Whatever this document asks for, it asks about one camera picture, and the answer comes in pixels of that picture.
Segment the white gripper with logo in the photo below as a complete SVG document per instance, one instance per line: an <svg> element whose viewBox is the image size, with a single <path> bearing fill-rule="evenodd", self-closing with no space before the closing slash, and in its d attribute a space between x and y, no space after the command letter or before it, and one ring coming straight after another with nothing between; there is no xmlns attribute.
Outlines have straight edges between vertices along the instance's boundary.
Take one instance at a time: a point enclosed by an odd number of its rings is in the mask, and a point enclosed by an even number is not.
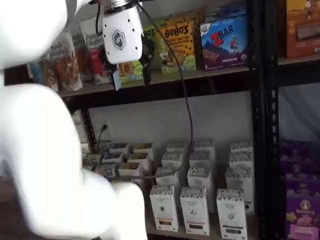
<svg viewBox="0 0 320 240"><path fill-rule="evenodd" d="M150 85L156 44L151 39L142 39L142 35L142 23L136 6L103 15L104 48L107 60L111 63L109 75L116 91L122 87L117 64L137 60L142 66L144 86Z"/></svg>

